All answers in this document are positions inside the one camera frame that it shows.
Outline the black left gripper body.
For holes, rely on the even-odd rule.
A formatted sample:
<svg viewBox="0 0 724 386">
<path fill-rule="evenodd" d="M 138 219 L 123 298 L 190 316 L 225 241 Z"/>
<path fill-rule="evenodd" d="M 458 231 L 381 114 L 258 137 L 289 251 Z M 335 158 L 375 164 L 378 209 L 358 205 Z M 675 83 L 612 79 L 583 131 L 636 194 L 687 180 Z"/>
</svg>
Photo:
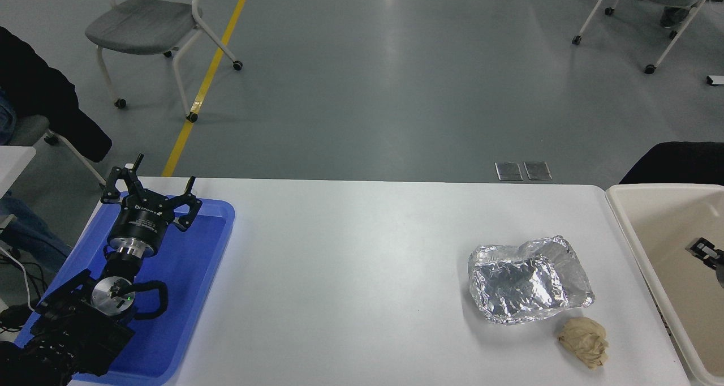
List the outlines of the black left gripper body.
<svg viewBox="0 0 724 386">
<path fill-rule="evenodd" d="M 126 195 L 107 243 L 119 246 L 123 240 L 134 239 L 148 246 L 160 246 L 175 216 L 174 211 L 166 207 L 159 208 L 159 205 L 159 202 L 143 200 L 139 195 Z"/>
</svg>

